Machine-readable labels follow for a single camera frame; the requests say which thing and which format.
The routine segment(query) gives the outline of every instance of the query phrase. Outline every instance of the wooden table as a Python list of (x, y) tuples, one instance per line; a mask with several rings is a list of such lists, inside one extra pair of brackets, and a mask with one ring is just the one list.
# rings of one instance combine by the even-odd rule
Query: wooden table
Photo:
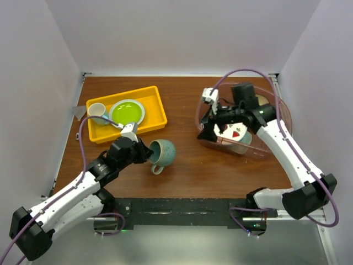
[[(130, 165), (118, 179), (106, 186), (116, 197), (140, 198), (243, 198), (257, 188), (289, 188), (290, 183), (273, 155), (260, 161), (202, 146), (196, 139), (195, 110), (205, 87), (212, 87), (219, 77), (87, 77), (78, 105), (96, 97), (136, 88), (157, 86), (168, 123), (164, 129), (140, 135), (145, 145), (154, 139), (168, 139), (176, 147), (175, 162), (160, 175), (150, 172), (149, 162)], [(269, 89), (263, 78), (229, 78), (251, 81)], [(75, 118), (54, 192), (82, 170), (82, 157), (75, 134), (80, 122)], [(88, 139), (85, 126), (83, 142), (87, 161), (95, 159), (110, 143), (97, 145)]]

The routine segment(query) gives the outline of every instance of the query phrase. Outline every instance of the white bracket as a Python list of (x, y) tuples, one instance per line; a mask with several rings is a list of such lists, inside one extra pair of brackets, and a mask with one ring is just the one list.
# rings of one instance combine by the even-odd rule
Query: white bracket
[(204, 88), (202, 92), (201, 101), (211, 105), (213, 114), (217, 114), (217, 105), (218, 105), (218, 90), (215, 89), (211, 95), (212, 87)]

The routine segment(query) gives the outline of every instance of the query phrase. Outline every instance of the ceramic mug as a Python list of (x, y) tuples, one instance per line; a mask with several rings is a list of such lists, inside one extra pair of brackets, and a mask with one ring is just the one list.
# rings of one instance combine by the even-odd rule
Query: ceramic mug
[[(109, 119), (106, 107), (102, 103), (93, 103), (91, 106), (89, 106), (87, 110), (87, 115), (100, 116), (105, 119)], [(108, 121), (99, 118), (92, 118), (92, 120), (99, 125), (107, 125), (109, 123)]]
[(153, 164), (151, 171), (153, 174), (160, 174), (164, 167), (169, 166), (175, 159), (175, 146), (168, 140), (154, 140), (149, 145), (149, 149), (153, 151), (153, 155), (149, 157), (149, 161)]

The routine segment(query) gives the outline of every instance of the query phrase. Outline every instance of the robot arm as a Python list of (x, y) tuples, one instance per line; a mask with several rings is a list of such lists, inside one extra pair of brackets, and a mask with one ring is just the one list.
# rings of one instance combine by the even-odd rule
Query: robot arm
[[(243, 123), (261, 140), (263, 140), (278, 159), (290, 179), (291, 189), (260, 188), (248, 194), (248, 207), (260, 209), (285, 209), (293, 218), (300, 219), (326, 205), (329, 201), (312, 173), (320, 176), (320, 180), (332, 194), (337, 181), (332, 174), (324, 175), (304, 154), (281, 120), (281, 127), (287, 133), (284, 139), (276, 120), (276, 110), (271, 104), (260, 106), (251, 83), (241, 83), (232, 88), (235, 107), (223, 107), (218, 103), (218, 91), (205, 88), (201, 100), (210, 106), (201, 119), (203, 126), (198, 139), (217, 141), (214, 126), (224, 132), (227, 124)], [(295, 151), (310, 165), (311, 170), (303, 166)]]
[[(84, 219), (98, 215), (114, 203), (114, 197), (103, 187), (115, 180), (125, 167), (132, 163), (144, 163), (153, 153), (136, 136), (136, 130), (137, 124), (127, 124), (121, 131), (121, 137), (112, 143), (110, 149), (87, 166), (80, 183), (78, 181), (82, 172), (44, 202), (29, 210), (21, 207), (14, 212), (10, 228), (12, 239), (33, 217), (39, 215), (16, 241), (28, 260), (39, 258), (62, 233)], [(43, 211), (46, 205), (63, 194), (60, 200)]]

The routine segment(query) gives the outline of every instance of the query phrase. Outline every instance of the purple cable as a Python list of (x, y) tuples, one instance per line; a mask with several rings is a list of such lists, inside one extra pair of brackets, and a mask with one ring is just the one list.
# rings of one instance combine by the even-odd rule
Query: purple cable
[(333, 223), (331, 224), (324, 224), (322, 222), (319, 222), (315, 219), (313, 219), (312, 217), (310, 217), (309, 215), (307, 215), (307, 218), (309, 218), (311, 221), (313, 221), (315, 224), (318, 224), (318, 225), (321, 225), (321, 226), (324, 226), (324, 227), (334, 227), (338, 224), (339, 222), (339, 213), (338, 213), (338, 208), (337, 208), (337, 205), (336, 205), (336, 202), (334, 201), (330, 191), (327, 189), (327, 187), (325, 186), (325, 184), (320, 180), (320, 178), (318, 176), (316, 176), (316, 174), (314, 172), (311, 171), (310, 169), (310, 166), (307, 165), (304, 161), (304, 159), (301, 157), (301, 155), (298, 153), (298, 151), (295, 149), (295, 147), (293, 146), (293, 144), (290, 142), (289, 139), (287, 139), (286, 137), (286, 133), (284, 131), (284, 129), (282, 128), (282, 125), (280, 123), (280, 106), (279, 106), (279, 98), (278, 98), (278, 95), (277, 95), (277, 91), (276, 91), (276, 88), (274, 87), (271, 79), (269, 77), (267, 77), (265, 74), (257, 71), (257, 70), (253, 70), (253, 69), (238, 69), (238, 70), (234, 70), (234, 71), (231, 71), (227, 74), (225, 74), (216, 84), (215, 86), (213, 87), (213, 90), (211, 91), (211, 94), (214, 92), (215, 89), (217, 89), (217, 87), (231, 74), (233, 73), (236, 73), (236, 72), (240, 72), (240, 71), (250, 71), (250, 72), (254, 72), (254, 73), (257, 73), (259, 75), (261, 75), (262, 77), (264, 77), (268, 83), (270, 84), (273, 92), (274, 92), (274, 95), (275, 95), (275, 102), (276, 102), (276, 116), (277, 116), (277, 124), (278, 124), (278, 127), (280, 128), (280, 131), (281, 131), (281, 134), (282, 136), (284, 137), (284, 139), (286, 139), (286, 142), (288, 143), (288, 145), (290, 146), (290, 148), (293, 150), (293, 152), (296, 154), (296, 156), (298, 157), (299, 161), (303, 164), (303, 166), (305, 167), (305, 169), (308, 171), (308, 172), (311, 172), (311, 176), (319, 183), (319, 185), (322, 187), (322, 189), (325, 191), (327, 197), (329, 198), (329, 200), (331, 201), (331, 204), (332, 204), (332, 207), (333, 207), (333, 210), (334, 210), (334, 213), (335, 213), (335, 220), (333, 221)]
[(121, 230), (122, 230), (122, 229), (124, 228), (124, 226), (125, 226), (125, 218), (124, 218), (121, 214), (118, 214), (118, 213), (103, 213), (103, 214), (96, 215), (95, 217), (107, 216), (107, 215), (115, 215), (115, 216), (120, 217), (120, 218), (122, 219), (122, 225), (121, 225), (121, 227), (120, 227), (118, 230), (116, 230), (116, 231), (114, 231), (114, 232), (112, 232), (112, 233), (107, 233), (107, 234), (101, 233), (101, 232), (97, 232), (97, 233), (100, 234), (100, 235), (103, 235), (103, 236), (114, 236), (114, 235), (120, 233)]
[[(76, 185), (79, 185), (83, 178), (84, 178), (84, 175), (86, 173), (86, 167), (87, 167), (87, 163), (86, 163), (86, 155), (85, 155), (85, 152), (84, 152), (84, 147), (83, 147), (83, 143), (82, 143), (82, 129), (83, 129), (83, 125), (85, 124), (85, 122), (88, 120), (88, 119), (91, 119), (91, 118), (99, 118), (99, 119), (102, 119), (102, 120), (105, 120), (105, 121), (108, 121), (112, 124), (115, 124), (117, 125), (115, 122), (109, 120), (109, 119), (105, 119), (103, 117), (99, 117), (99, 116), (88, 116), (86, 118), (84, 118), (81, 122), (81, 125), (79, 126), (79, 132), (78, 132), (78, 140), (79, 140), (79, 146), (80, 146), (80, 149), (81, 149), (81, 154), (82, 154), (82, 159), (83, 159), (83, 170), (82, 170), (82, 175), (80, 177), (80, 179), (77, 181)], [(66, 194), (68, 194), (69, 192), (71, 192), (72, 190), (74, 190), (75, 187), (72, 186), (71, 188), (69, 188), (67, 191), (63, 192), (61, 195), (59, 195), (57, 198), (55, 198), (54, 200), (52, 200), (51, 202), (49, 202), (48, 204), (46, 204), (41, 210), (42, 212), (45, 212), (45, 210), (47, 210), (50, 206), (52, 206), (54, 203), (56, 203), (58, 200), (60, 200), (62, 197), (64, 197)], [(28, 221), (27, 224), (25, 224), (25, 226), (17, 233), (17, 235), (15, 236), (14, 239), (12, 239), (10, 245), (6, 248), (4, 254), (1, 256), (0, 258), (0, 265), (2, 265), (4, 263), (4, 260), (6, 258), (6, 256), (8, 255), (8, 253), (10, 252), (11, 248), (13, 247), (13, 245), (15, 245), (16, 241), (18, 240), (18, 238), (24, 233), (24, 231), (35, 221), (35, 219), (37, 219), (39, 216), (41, 215), (41, 213), (37, 213), (32, 219), (30, 219)]]

